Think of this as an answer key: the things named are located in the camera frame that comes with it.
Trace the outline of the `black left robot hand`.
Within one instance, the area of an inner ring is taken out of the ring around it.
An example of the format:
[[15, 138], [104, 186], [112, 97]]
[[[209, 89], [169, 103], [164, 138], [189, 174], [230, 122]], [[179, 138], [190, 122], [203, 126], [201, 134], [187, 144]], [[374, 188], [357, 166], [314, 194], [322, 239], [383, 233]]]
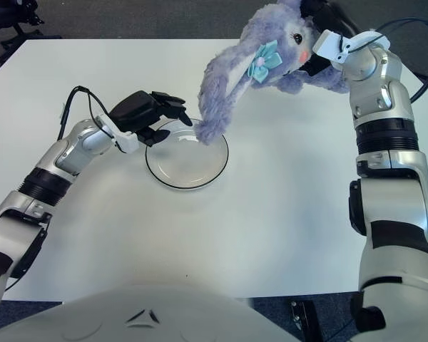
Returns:
[[99, 115], [98, 119], [106, 132], [112, 135], [116, 147], [121, 152], [132, 153], [141, 144], [151, 147], [170, 135], [169, 130], [151, 127], [162, 116], [191, 127], [193, 123], [185, 112], [184, 103], [183, 99], [167, 93], [140, 90], [122, 100], [110, 112]]

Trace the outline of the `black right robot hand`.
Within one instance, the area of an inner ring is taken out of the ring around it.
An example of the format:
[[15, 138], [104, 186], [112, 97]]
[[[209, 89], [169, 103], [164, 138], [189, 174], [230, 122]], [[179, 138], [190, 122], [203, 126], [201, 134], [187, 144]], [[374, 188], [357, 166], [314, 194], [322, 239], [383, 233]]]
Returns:
[[330, 64], [343, 64], [350, 53], [370, 44], [390, 47], [388, 38], [370, 29], [359, 31], [356, 24], [335, 1], [302, 1], [302, 17], [311, 19], [320, 34], [312, 47], [313, 55], [300, 69], [314, 76]]

